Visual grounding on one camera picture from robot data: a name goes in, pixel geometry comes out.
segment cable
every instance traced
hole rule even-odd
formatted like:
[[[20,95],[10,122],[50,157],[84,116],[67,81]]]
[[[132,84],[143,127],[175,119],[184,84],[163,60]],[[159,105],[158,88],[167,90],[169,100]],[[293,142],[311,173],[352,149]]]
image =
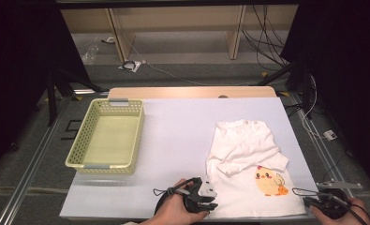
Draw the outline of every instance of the cable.
[[[174,194],[175,190],[179,189],[181,186],[187,185],[188,183],[193,182],[193,181],[194,181],[194,178],[191,178],[191,179],[185,180],[184,182],[180,183],[179,185],[177,185],[175,187],[168,187],[166,190],[160,190],[160,189],[154,188],[153,192],[156,196],[159,196],[159,195],[165,194],[165,193],[167,193],[170,196],[170,195]]]
[[[132,43],[130,41],[128,41],[125,37],[123,37],[124,40],[131,46],[131,49],[133,49],[135,51],[135,53],[140,56],[141,58],[143,58],[143,56],[136,50],[136,48],[132,45]],[[162,70],[162,69],[159,69],[159,68],[156,68],[154,66],[152,66],[150,63],[147,62],[147,60],[143,60],[143,63],[148,65],[150,68],[156,70],[156,71],[159,71],[159,72],[162,72],[162,73],[165,73],[167,75],[170,75],[171,77],[179,80],[179,81],[182,81],[182,82],[187,82],[187,83],[194,83],[194,84],[197,84],[197,85],[200,85],[200,86],[222,86],[222,84],[207,84],[207,83],[202,83],[202,82],[193,82],[193,81],[190,81],[190,80],[187,80],[187,79],[183,79],[183,78],[179,78],[165,70]],[[241,85],[253,85],[255,83],[251,83],[251,82],[241,82],[241,83],[236,83],[236,84],[232,84],[232,86],[241,86]]]
[[[364,208],[362,208],[361,206],[359,206],[358,204],[351,204],[351,206],[355,206],[355,207],[358,207],[360,208],[361,210],[363,210],[363,212],[369,217],[369,220],[370,220],[370,215],[368,212],[366,212],[366,210]]]
[[[259,44],[260,44],[260,42],[261,42],[261,38],[263,37],[263,34],[264,34],[264,36],[266,37],[266,40],[267,40],[267,42],[269,43],[268,44],[268,48],[269,48],[269,50],[270,50],[270,53],[271,53],[271,55],[272,55],[272,57],[273,57],[273,59],[274,59],[274,61],[278,64],[278,65],[280,65],[281,67],[283,67],[286,63],[284,63],[284,60],[279,56],[279,53],[278,53],[278,51],[275,49],[275,47],[274,47],[274,45],[273,45],[273,42],[270,40],[270,38],[269,38],[269,36],[267,35],[267,25],[266,25],[266,21],[268,20],[267,19],[267,8],[268,8],[268,6],[267,5],[264,5],[263,6],[263,23],[261,22],[261,20],[260,20],[260,17],[259,17],[259,15],[258,15],[258,13],[257,13],[257,11],[256,11],[256,9],[255,9],[255,5],[254,6],[252,6],[253,7],[253,9],[254,9],[254,12],[255,12],[255,15],[257,16],[257,18],[258,18],[258,21],[259,21],[259,25],[260,25],[260,27],[261,27],[261,33],[260,33],[260,37],[259,37],[259,43],[258,43],[258,48],[259,48]],[[274,49],[274,52],[280,57],[280,59],[281,59],[281,61],[282,61],[282,64],[281,63],[279,63],[276,59],[275,59],[275,57],[274,57],[274,54],[273,54],[273,52],[272,52],[272,50],[271,50],[271,48],[270,48],[270,46],[272,45],[272,47],[273,47],[273,49]]]
[[[315,98],[314,98],[314,102],[313,102],[313,105],[311,106],[310,110],[303,116],[303,119],[302,119],[302,125],[303,125],[303,128],[309,132],[310,134],[316,136],[316,137],[319,137],[321,139],[326,139],[326,137],[323,137],[323,136],[319,136],[318,133],[315,133],[313,131],[311,131],[310,129],[306,128],[306,126],[304,125],[304,120],[306,118],[306,116],[313,110],[314,106],[316,105],[316,102],[317,102],[317,85],[316,85],[316,80],[314,79],[313,75],[310,74],[310,77],[311,77],[311,80],[313,81],[313,84],[314,84],[314,90],[315,90]]]
[[[359,222],[361,222],[362,225],[368,225],[358,214],[356,214],[350,207],[348,207],[348,205],[345,202],[338,199],[336,196],[333,196],[332,200],[334,200],[335,202],[339,203],[344,208],[346,208],[348,212],[350,212],[351,215],[353,215],[357,220],[359,220]]]
[[[307,191],[307,192],[311,192],[313,194],[299,194],[295,190]],[[348,204],[346,202],[344,202],[343,200],[339,199],[338,197],[332,195],[331,193],[323,193],[323,192],[318,192],[318,191],[308,190],[308,189],[302,189],[302,188],[297,188],[297,187],[294,187],[292,189],[292,192],[293,192],[293,194],[295,194],[297,196],[302,196],[302,197],[327,196],[329,198],[329,200],[333,200],[333,201],[339,203],[341,206],[343,206],[348,212],[350,212],[351,215],[353,215],[357,220],[359,220],[359,222],[361,222],[362,225],[368,225],[358,214],[356,214],[350,207],[348,207]],[[360,207],[357,204],[351,204],[351,206],[356,206],[356,207],[361,208],[364,211],[364,213],[369,217],[369,220],[370,220],[370,216],[366,212],[365,209],[363,209],[362,207]]]
[[[335,162],[335,164],[326,173],[324,173],[324,175],[322,176],[321,183],[325,182],[325,176],[328,174],[329,171],[331,171],[333,168],[335,168],[339,164],[340,160],[342,160],[342,158],[345,156],[345,154],[346,154],[346,152],[344,152],[342,154],[342,156]]]

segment hand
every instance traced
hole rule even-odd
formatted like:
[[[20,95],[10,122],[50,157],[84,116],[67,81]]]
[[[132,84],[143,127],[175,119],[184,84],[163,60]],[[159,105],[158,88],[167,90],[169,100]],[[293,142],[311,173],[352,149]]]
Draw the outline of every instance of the hand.
[[[356,199],[356,198],[349,198],[348,201],[350,202],[350,205],[356,204],[365,209],[365,204],[363,201]],[[311,212],[314,214],[314,216],[321,222],[322,225],[359,225],[361,224],[358,219],[356,219],[352,214],[347,212],[344,216],[338,219],[331,219],[327,216],[325,216],[319,209],[317,209],[314,206],[310,207]],[[363,219],[363,221],[366,222],[366,224],[370,225],[370,218],[369,216],[359,207],[357,206],[351,206],[351,210],[353,210],[360,218]]]
[[[175,186],[183,183],[185,180],[181,179]],[[209,212],[203,211],[197,214],[189,213],[185,210],[183,197],[179,194],[173,194],[169,196],[161,207],[158,209],[154,217],[143,222],[143,225],[158,224],[158,225],[188,225],[198,221],[202,221]]]

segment yellow plastic basket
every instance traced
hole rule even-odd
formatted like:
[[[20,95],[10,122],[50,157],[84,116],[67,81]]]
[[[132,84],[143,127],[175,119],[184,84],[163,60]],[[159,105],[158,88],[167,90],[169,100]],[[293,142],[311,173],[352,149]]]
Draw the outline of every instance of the yellow plastic basket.
[[[125,99],[112,104],[106,98],[94,99],[66,165],[81,173],[133,173],[143,117],[141,100]]]

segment black controller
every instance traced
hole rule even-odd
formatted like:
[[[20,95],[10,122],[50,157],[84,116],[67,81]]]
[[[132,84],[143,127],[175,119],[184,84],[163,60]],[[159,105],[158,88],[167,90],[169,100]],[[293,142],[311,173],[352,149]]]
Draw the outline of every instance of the black controller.
[[[178,188],[174,190],[174,193],[181,194],[183,196],[187,212],[199,213],[202,211],[213,211],[217,207],[216,203],[212,203],[216,197],[216,192],[209,180],[201,180],[201,178],[196,177],[190,179],[189,182],[193,182],[193,185],[187,186],[186,189]],[[170,196],[170,192],[171,191],[166,191],[160,198],[155,207],[155,213],[158,211],[159,207],[161,207],[165,199]]]
[[[320,195],[319,200],[305,197],[303,198],[304,206],[309,208],[311,205],[318,208],[323,214],[332,219],[341,218],[348,212],[348,210],[337,201],[342,201],[342,203],[348,205],[348,196],[341,189],[323,189],[320,191],[326,193],[327,195]]]

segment black wall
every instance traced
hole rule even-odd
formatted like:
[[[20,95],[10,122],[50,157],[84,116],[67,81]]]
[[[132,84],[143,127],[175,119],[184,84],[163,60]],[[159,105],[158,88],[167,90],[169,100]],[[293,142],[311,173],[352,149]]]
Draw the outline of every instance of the black wall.
[[[299,7],[283,52],[289,61],[301,53],[302,40],[323,13],[324,7]],[[316,55],[308,66],[316,78],[319,98],[338,125],[348,151],[370,178],[370,1],[344,1],[330,23],[318,42],[320,51],[311,52]]]
[[[0,1],[0,157],[34,113],[54,67],[89,81],[60,11]]]

